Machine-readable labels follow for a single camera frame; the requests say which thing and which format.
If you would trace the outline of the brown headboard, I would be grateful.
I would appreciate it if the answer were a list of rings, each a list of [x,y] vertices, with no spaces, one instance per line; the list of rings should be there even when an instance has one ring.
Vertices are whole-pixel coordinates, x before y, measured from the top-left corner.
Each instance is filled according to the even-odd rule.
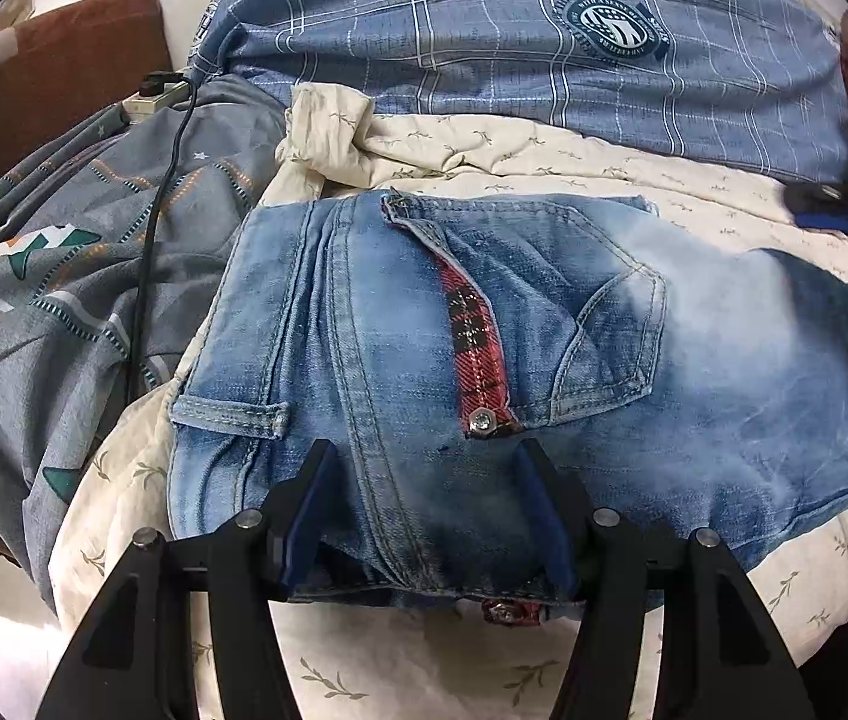
[[[172,66],[158,0],[80,0],[0,31],[0,177]]]

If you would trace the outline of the white power strip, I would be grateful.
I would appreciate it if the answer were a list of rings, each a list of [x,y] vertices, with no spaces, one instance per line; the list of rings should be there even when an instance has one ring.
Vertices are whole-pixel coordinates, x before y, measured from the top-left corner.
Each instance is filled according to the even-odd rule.
[[[189,96],[189,85],[186,80],[145,80],[129,98],[122,101],[122,109],[129,121],[140,122],[149,119],[165,107],[181,103]]]

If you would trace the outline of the blue denim jeans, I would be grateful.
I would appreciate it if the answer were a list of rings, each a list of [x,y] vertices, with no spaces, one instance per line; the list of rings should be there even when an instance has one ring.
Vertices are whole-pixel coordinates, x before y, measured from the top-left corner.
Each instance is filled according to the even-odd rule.
[[[848,283],[637,197],[259,208],[170,419],[179,538],[336,447],[308,600],[554,600],[526,439],[596,504],[756,567],[848,509]]]

